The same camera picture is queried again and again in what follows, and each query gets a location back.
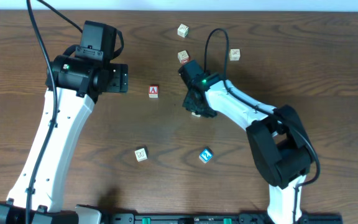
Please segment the red letter I block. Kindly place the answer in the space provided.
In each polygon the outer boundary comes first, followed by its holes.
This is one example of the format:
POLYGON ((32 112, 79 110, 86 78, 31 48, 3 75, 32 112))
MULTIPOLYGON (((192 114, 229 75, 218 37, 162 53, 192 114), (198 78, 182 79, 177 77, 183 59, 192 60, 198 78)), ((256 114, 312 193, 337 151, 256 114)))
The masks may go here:
POLYGON ((200 114, 196 114, 195 112, 191 112, 191 114, 192 114, 193 116, 196 116, 197 118, 200 118, 200 117, 201 117, 200 114))

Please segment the red letter A block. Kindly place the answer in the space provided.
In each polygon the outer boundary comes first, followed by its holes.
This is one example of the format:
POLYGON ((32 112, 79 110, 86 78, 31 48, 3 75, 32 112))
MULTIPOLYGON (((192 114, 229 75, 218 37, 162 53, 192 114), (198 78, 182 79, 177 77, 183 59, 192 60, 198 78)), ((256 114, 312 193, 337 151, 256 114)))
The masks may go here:
POLYGON ((149 86, 149 97, 150 98, 158 98, 159 90, 157 85, 149 86))

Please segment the blue number 2 block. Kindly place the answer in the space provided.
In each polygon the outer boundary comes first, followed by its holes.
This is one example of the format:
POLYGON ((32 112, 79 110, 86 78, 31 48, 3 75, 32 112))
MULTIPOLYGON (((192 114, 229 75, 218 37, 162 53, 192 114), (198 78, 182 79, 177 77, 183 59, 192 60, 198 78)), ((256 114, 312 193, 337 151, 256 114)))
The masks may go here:
POLYGON ((209 148, 205 148, 199 155, 199 159, 206 164, 207 162, 209 162, 211 160, 211 158, 213 157, 213 153, 211 152, 211 150, 209 148))

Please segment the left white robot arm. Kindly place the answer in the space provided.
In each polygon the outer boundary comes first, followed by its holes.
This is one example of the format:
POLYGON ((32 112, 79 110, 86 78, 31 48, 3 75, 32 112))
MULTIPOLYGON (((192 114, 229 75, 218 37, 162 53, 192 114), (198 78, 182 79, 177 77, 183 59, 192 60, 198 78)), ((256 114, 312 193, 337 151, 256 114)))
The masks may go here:
POLYGON ((48 83, 43 115, 24 168, 0 223, 108 223, 98 208, 63 209, 65 182, 81 130, 103 92, 128 90, 128 66, 109 59, 59 55, 52 62, 57 89, 48 83))

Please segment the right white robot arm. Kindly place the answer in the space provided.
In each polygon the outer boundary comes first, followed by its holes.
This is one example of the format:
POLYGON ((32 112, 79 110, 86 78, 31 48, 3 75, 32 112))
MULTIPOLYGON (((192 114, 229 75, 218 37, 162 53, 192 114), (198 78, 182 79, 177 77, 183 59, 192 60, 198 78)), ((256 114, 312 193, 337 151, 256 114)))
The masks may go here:
POLYGON ((296 223, 302 216, 300 194, 318 157, 296 111, 275 108, 239 91, 218 75, 180 73, 188 93, 183 106, 194 114, 222 113, 247 134, 254 164, 269 184, 268 216, 274 223, 296 223))

